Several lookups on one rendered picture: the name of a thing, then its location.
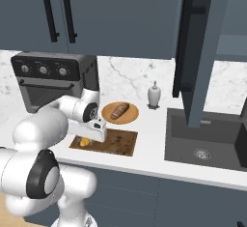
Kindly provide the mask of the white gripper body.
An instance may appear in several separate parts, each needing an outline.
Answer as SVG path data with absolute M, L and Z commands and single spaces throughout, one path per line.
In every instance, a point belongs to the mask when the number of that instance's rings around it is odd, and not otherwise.
M 104 142 L 107 136 L 106 122 L 103 120 L 91 120 L 88 123 L 78 123 L 69 120 L 68 133 L 97 142 Z

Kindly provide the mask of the yellow croissant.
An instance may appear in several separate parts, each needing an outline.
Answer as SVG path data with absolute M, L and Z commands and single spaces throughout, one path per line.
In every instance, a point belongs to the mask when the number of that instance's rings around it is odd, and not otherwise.
M 89 138 L 85 138 L 85 137 L 82 137 L 80 140 L 80 143 L 79 143 L 79 145 L 81 147 L 86 147 L 86 146 L 89 146 L 91 144 L 92 144 L 92 140 Z

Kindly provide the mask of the brown wooden cutting board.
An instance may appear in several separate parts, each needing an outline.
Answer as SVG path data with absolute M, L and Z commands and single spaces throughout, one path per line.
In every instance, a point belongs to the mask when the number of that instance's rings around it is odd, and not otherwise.
M 138 133 L 135 131 L 109 128 L 107 129 L 107 136 L 103 143 L 94 141 L 92 144 L 82 146 L 81 138 L 75 136 L 69 147 L 77 150 L 133 156 L 137 135 Z

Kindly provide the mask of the blue-grey base cabinet drawers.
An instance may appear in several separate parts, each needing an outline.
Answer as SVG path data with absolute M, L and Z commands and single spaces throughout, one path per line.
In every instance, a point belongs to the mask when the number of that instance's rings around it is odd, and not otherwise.
M 98 227 L 154 227 L 159 180 L 107 169 L 86 167 L 96 174 L 95 193 L 85 200 Z

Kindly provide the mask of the wide blue-grey cabinet door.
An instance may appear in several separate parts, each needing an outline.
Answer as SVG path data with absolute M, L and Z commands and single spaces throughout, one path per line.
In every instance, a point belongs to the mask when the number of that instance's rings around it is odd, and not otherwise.
M 170 59 L 180 0 L 70 0 L 75 43 L 69 52 Z

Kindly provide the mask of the blue-grey base cabinet door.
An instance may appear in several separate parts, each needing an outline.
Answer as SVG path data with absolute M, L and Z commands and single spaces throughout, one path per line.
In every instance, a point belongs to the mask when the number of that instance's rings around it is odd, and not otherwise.
M 155 227 L 247 227 L 247 192 L 161 179 Z

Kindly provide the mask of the open blue-grey cabinet door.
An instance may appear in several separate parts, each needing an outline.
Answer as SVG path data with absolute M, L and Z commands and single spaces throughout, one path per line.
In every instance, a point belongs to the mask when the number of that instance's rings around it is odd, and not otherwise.
M 197 128 L 203 118 L 227 3 L 228 0 L 193 0 L 193 5 L 205 7 L 206 13 L 191 15 L 178 96 L 182 98 L 186 123 L 191 128 Z

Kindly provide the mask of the brown bread loaf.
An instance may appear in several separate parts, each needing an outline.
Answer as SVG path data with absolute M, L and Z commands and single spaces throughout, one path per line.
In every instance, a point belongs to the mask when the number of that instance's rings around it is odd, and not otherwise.
M 129 108 L 129 104 L 127 102 L 123 102 L 122 104 L 118 105 L 110 115 L 113 120 L 117 120 L 120 118 Z

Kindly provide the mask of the round tan plate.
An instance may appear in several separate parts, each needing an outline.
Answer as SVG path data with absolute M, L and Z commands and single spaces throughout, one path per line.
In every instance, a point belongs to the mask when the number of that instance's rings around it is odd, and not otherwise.
M 117 119 L 112 119 L 111 115 L 114 110 L 119 107 L 121 104 L 124 104 L 125 107 L 119 114 Z M 139 116 L 139 109 L 132 103 L 126 101 L 115 101 L 111 102 L 103 107 L 101 110 L 101 115 L 104 120 L 109 123 L 116 125 L 124 125 L 133 122 Z

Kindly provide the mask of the black toaster oven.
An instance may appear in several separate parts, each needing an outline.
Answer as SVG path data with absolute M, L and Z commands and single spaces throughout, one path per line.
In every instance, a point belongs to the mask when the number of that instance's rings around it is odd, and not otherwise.
M 17 83 L 20 79 L 63 80 L 76 82 L 81 86 L 78 90 L 52 90 L 18 85 L 29 113 L 36 113 L 39 108 L 63 95 L 81 98 L 83 89 L 99 90 L 97 57 L 95 55 L 19 52 L 11 58 L 11 62 Z M 27 73 L 21 70 L 22 65 L 28 66 Z M 41 66 L 48 69 L 48 74 L 40 73 Z M 60 75 L 59 68 L 65 68 L 68 74 Z

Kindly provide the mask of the white soap dispenser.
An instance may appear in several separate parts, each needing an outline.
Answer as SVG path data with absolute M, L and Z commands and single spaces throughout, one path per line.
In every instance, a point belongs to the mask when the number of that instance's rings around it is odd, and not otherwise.
M 150 108 L 157 108 L 161 98 L 161 89 L 156 85 L 156 81 L 153 81 L 153 85 L 148 90 L 148 100 Z

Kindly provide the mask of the dark grey sink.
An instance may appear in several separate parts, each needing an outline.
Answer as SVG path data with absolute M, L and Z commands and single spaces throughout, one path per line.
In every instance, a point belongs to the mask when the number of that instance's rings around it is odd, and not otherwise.
M 247 124 L 237 115 L 206 112 L 189 128 L 182 109 L 167 110 L 165 160 L 247 172 Z

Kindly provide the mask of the open blue-grey wall cabinet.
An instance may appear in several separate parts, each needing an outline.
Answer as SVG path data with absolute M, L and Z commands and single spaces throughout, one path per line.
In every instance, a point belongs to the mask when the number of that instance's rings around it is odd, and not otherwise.
M 216 59 L 247 62 L 247 0 L 228 0 Z

